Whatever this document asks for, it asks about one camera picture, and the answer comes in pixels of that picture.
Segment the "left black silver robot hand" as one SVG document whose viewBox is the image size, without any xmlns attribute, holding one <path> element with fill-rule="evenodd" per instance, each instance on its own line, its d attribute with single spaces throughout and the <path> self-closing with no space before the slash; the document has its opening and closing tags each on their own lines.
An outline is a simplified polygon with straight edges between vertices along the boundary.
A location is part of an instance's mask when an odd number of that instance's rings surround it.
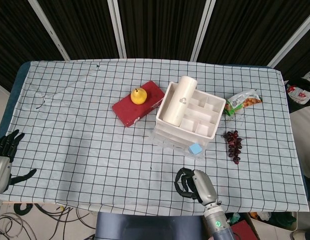
<svg viewBox="0 0 310 240">
<path fill-rule="evenodd" d="M 19 142 L 24 136 L 24 133 L 19 133 L 19 130 L 15 130 L 11 134 L 4 135 L 0 138 L 0 195 L 3 194 L 9 186 L 13 186 L 30 179 L 37 172 L 37 169 L 35 168 L 26 175 L 12 177 L 12 163 L 14 161 Z"/>
</svg>

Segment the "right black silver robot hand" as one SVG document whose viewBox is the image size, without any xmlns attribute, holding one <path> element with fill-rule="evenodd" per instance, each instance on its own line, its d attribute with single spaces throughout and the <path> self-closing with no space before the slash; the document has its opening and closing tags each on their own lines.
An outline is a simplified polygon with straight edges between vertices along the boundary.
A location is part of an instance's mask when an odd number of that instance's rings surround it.
<svg viewBox="0 0 310 240">
<path fill-rule="evenodd" d="M 201 170 L 181 168 L 174 181 L 177 193 L 183 198 L 197 200 L 203 206 L 217 204 L 217 193 L 209 176 Z"/>
</svg>

